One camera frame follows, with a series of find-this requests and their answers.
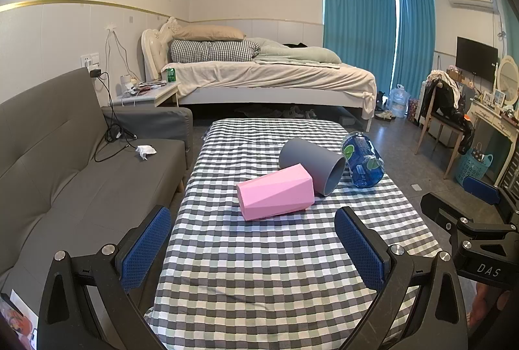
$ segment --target pink geometric container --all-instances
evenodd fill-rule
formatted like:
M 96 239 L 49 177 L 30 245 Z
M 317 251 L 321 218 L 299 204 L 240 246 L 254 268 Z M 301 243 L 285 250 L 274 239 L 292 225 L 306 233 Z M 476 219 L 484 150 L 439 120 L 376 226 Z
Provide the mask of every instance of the pink geometric container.
M 293 213 L 315 201 L 312 177 L 300 164 L 237 184 L 245 220 Z

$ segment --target gray sofa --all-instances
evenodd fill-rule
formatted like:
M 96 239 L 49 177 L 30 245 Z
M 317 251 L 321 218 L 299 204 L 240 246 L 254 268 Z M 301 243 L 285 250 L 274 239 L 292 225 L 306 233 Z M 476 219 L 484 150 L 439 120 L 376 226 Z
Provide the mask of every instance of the gray sofa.
M 169 206 L 191 163 L 190 110 L 116 112 L 138 136 L 132 144 L 157 154 L 144 161 L 128 147 L 93 160 L 99 142 L 98 159 L 126 142 L 105 143 L 111 109 L 99 107 L 86 69 L 0 104 L 0 289 L 35 313 L 56 251 L 80 256 L 118 243 L 156 204 Z

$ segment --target blue textured pad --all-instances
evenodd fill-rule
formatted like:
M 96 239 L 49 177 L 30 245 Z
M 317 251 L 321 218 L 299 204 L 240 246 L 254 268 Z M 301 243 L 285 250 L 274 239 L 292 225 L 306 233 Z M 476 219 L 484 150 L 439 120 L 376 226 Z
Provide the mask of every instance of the blue textured pad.
M 126 293 L 141 285 L 170 229 L 171 214 L 162 207 L 121 265 L 121 285 Z
M 501 196 L 496 188 L 470 176 L 465 177 L 463 189 L 490 205 L 499 204 L 501 201 Z
M 343 210 L 335 213 L 335 232 L 366 287 L 381 291 L 385 284 L 383 262 Z

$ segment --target gray cylinder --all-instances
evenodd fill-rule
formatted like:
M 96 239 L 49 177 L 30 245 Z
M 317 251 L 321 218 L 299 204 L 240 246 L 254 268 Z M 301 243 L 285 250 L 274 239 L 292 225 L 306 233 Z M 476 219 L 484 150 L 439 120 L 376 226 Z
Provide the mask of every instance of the gray cylinder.
M 290 139 L 279 154 L 279 167 L 301 164 L 312 176 L 313 189 L 328 196 L 337 187 L 344 172 L 346 159 L 343 155 L 329 151 L 301 138 Z

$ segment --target floor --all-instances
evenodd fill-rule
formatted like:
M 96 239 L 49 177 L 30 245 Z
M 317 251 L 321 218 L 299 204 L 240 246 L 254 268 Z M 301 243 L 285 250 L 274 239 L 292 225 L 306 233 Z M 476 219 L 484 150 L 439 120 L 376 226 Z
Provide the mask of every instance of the floor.
M 194 161 L 196 161 L 203 144 L 202 136 L 214 120 L 243 117 L 243 114 L 234 112 L 234 107 L 228 105 L 210 107 L 197 105 L 193 106 L 191 110 L 193 110 L 194 115 Z M 315 111 L 320 119 L 336 122 L 342 115 L 341 109 L 337 110 L 327 106 L 315 108 Z M 346 130 L 354 131 L 356 129 L 355 127 L 346 127 Z M 419 214 L 421 214 L 421 197 L 428 192 L 435 192 L 467 213 L 474 221 L 485 223 L 501 222 L 494 207 L 465 192 L 456 182 L 454 174 L 457 162 L 454 163 L 449 177 L 443 179 L 452 149 L 447 149 L 441 143 L 438 143 L 433 150 L 435 140 L 432 136 L 426 135 L 418 155 L 414 155 L 420 137 L 420 128 L 413 123 L 408 122 L 406 119 L 395 119 L 391 122 L 373 119 L 368 136 L 385 162 L 386 173 Z M 421 190 L 415 190 L 412 185 L 418 185 Z M 173 211 L 178 210 L 181 201 L 182 195 L 176 193 L 170 208 Z M 451 252 L 450 235 L 427 217 L 422 216 L 422 218 L 442 249 Z M 465 306 L 470 310 L 474 296 L 474 283 L 462 279 L 461 287 L 464 292 Z

